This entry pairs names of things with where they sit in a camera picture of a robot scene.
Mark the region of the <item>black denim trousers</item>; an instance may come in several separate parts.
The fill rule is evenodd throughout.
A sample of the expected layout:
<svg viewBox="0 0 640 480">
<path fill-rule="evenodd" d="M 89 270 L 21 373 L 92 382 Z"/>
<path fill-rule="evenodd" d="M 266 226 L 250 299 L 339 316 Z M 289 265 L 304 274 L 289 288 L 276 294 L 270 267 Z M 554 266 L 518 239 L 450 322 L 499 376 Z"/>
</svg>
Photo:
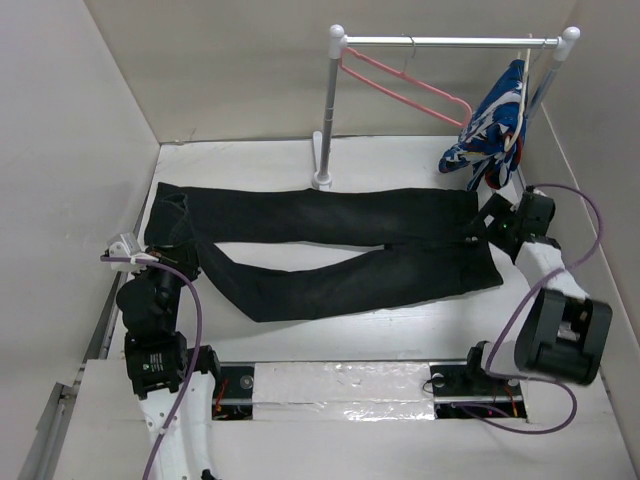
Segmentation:
<svg viewBox="0 0 640 480">
<path fill-rule="evenodd" d="M 471 223 L 476 194 L 405 188 L 247 192 L 158 185 L 144 232 L 192 246 L 215 288 L 257 323 L 421 304 L 502 284 Z"/>
</svg>

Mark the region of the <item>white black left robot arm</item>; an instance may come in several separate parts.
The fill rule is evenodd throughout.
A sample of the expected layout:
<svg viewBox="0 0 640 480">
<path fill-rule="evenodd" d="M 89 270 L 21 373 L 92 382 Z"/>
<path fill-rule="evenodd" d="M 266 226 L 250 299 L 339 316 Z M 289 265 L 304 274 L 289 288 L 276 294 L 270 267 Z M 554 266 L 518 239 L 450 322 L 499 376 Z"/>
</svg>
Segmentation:
<svg viewBox="0 0 640 480">
<path fill-rule="evenodd" d="M 187 249 L 144 251 L 135 240 L 107 250 L 113 269 L 132 274 L 116 304 L 126 329 L 124 355 L 151 450 L 145 479 L 216 479 L 210 447 L 212 400 L 222 387 L 216 352 L 177 329 L 181 293 L 198 294 L 197 261 Z"/>
</svg>

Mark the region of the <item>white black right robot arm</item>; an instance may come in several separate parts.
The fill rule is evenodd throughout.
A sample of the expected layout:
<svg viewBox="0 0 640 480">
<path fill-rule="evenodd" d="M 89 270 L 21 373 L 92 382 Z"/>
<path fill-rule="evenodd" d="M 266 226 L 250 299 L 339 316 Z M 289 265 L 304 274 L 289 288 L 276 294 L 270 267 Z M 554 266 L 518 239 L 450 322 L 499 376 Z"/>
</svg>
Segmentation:
<svg viewBox="0 0 640 480">
<path fill-rule="evenodd" d="M 586 386 L 598 373 L 613 311 L 565 266 L 560 244 L 547 235 L 554 214 L 554 201 L 529 189 L 517 204 L 492 194 L 472 223 L 485 228 L 486 239 L 533 290 L 516 314 L 524 322 L 514 341 L 480 341 L 470 349 L 462 381 L 473 393 L 486 393 L 500 376 L 533 374 Z"/>
</svg>

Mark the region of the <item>cream wooden hanger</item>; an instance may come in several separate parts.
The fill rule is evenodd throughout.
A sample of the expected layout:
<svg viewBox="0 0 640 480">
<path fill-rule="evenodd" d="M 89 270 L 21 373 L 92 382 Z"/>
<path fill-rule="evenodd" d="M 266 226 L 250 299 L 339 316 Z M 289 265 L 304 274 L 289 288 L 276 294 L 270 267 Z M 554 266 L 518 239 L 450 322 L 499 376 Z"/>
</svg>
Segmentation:
<svg viewBox="0 0 640 480">
<path fill-rule="evenodd" d="M 526 106 L 526 96 L 527 96 L 527 89 L 528 89 L 528 82 L 529 82 L 530 59 L 531 59 L 531 49 L 527 49 L 524 57 L 524 65 L 523 65 L 523 72 L 522 72 L 522 78 L 521 78 L 520 101 L 518 104 L 516 127 L 513 131 L 513 134 L 510 137 L 507 137 L 505 139 L 505 144 L 504 144 L 505 153 L 510 152 L 514 147 L 514 145 L 516 144 L 524 123 L 524 110 Z"/>
</svg>

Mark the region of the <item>pink plastic hanger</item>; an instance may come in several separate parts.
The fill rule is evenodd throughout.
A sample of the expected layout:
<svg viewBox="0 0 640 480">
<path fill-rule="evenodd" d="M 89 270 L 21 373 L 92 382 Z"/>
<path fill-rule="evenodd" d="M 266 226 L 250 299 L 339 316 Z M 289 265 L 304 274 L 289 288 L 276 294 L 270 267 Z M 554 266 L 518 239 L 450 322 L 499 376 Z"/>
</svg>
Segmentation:
<svg viewBox="0 0 640 480">
<path fill-rule="evenodd" d="M 340 54 L 338 60 L 338 67 L 347 75 L 351 76 L 355 80 L 371 87 L 372 89 L 382 93 L 383 95 L 398 101 L 414 110 L 420 111 L 426 115 L 429 115 L 433 118 L 436 118 L 442 122 L 445 122 L 449 125 L 462 128 L 466 126 L 472 117 L 472 109 L 471 106 L 462 98 L 454 96 L 442 89 L 439 89 L 433 85 L 425 83 L 423 81 L 418 80 L 417 78 L 409 75 L 407 73 L 407 62 L 405 62 L 404 67 L 401 70 L 394 69 L 387 64 L 384 64 L 366 54 L 361 53 L 356 49 L 356 46 L 380 46 L 380 47 L 399 47 L 399 46 L 408 46 L 411 48 L 412 57 L 415 56 L 418 48 L 418 41 L 415 37 L 409 35 L 402 35 L 398 38 L 391 36 L 353 36 L 353 35 L 344 35 L 344 46 L 342 47 L 342 53 Z M 362 75 L 357 72 L 353 68 L 344 64 L 344 57 L 352 56 L 355 59 L 366 63 L 367 65 L 377 69 L 397 80 L 405 82 L 409 85 L 414 86 L 420 90 L 428 92 L 430 94 L 436 95 L 449 103 L 457 106 L 463 112 L 463 117 L 461 120 L 456 120 L 447 116 L 437 110 L 429 108 L 426 105 L 415 102 L 410 98 L 398 93 L 394 90 L 386 88 L 378 82 L 375 82 L 369 77 Z"/>
</svg>

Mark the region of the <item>blue patterned garment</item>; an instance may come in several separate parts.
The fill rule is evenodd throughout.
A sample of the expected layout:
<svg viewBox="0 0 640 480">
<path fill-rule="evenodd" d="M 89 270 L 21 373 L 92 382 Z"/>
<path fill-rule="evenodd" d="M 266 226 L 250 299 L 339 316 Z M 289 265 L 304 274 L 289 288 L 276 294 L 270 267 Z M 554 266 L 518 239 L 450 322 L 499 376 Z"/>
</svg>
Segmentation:
<svg viewBox="0 0 640 480">
<path fill-rule="evenodd" d="M 511 180 L 517 169 L 526 140 L 527 118 L 520 136 L 508 153 L 504 152 L 505 139 L 513 134 L 520 101 L 524 60 L 513 60 L 499 77 L 478 108 L 472 113 L 468 125 L 460 132 L 457 142 L 447 149 L 438 163 L 438 171 L 452 173 L 471 168 L 469 191 L 481 183 L 499 190 Z"/>
</svg>

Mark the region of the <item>silver white clothes rack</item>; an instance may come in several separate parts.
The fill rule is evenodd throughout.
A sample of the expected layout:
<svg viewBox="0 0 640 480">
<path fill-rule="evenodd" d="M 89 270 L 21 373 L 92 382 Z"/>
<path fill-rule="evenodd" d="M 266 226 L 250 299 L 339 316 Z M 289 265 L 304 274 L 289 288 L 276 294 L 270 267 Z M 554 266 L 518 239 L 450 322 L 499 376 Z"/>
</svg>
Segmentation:
<svg viewBox="0 0 640 480">
<path fill-rule="evenodd" d="M 576 26 L 570 26 L 557 37 L 415 37 L 403 36 L 353 36 L 345 32 L 343 26 L 334 24 L 329 29 L 329 72 L 326 89 L 326 99 L 324 105 L 324 119 L 322 129 L 315 131 L 312 135 L 312 153 L 315 165 L 315 172 L 312 177 L 312 187 L 320 191 L 328 191 L 332 186 L 332 176 L 329 171 L 329 160 L 331 152 L 332 130 L 334 123 L 334 108 L 337 92 L 338 73 L 343 71 L 352 78 L 377 90 L 378 92 L 404 104 L 417 111 L 425 113 L 442 122 L 454 127 L 462 128 L 471 120 L 471 106 L 463 99 L 453 96 L 432 85 L 419 81 L 409 76 L 404 69 L 396 70 L 373 58 L 362 54 L 357 49 L 359 47 L 407 47 L 412 51 L 419 48 L 497 48 L 497 49 L 517 49 L 525 52 L 525 66 L 522 74 L 523 88 L 526 88 L 529 80 L 530 54 L 533 50 L 553 52 L 551 64 L 542 76 L 537 89 L 529 101 L 523 99 L 519 104 L 518 123 L 514 135 L 518 136 L 521 131 L 522 122 L 525 118 L 532 119 L 545 98 L 549 87 L 557 76 L 557 73 L 566 59 L 569 57 L 574 45 L 581 37 L 581 30 Z M 395 78 L 405 81 L 426 92 L 432 93 L 444 100 L 456 105 L 464 111 L 464 118 L 461 121 L 448 117 L 425 105 L 416 103 L 392 90 L 389 90 L 371 79 L 360 75 L 343 64 L 344 56 L 352 56 L 368 65 L 383 71 Z"/>
</svg>

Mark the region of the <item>white foam tape panel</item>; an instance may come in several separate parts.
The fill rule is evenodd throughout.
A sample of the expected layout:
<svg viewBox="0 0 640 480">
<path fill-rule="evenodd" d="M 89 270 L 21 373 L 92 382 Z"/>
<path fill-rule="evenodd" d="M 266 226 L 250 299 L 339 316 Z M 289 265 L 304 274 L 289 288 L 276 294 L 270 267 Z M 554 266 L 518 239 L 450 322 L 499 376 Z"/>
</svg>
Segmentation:
<svg viewBox="0 0 640 480">
<path fill-rule="evenodd" d="M 255 421 L 430 421 L 429 364 L 271 362 L 254 370 Z"/>
</svg>

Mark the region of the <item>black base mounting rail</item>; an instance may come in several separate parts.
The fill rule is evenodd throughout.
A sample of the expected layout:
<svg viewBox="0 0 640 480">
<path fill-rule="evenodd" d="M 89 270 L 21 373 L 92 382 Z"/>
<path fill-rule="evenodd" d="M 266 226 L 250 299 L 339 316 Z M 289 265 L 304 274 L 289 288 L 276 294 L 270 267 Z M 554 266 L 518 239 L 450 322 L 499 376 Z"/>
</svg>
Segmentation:
<svg viewBox="0 0 640 480">
<path fill-rule="evenodd" d="M 464 360 L 226 364 L 218 421 L 429 421 L 527 417 L 516 381 Z"/>
</svg>

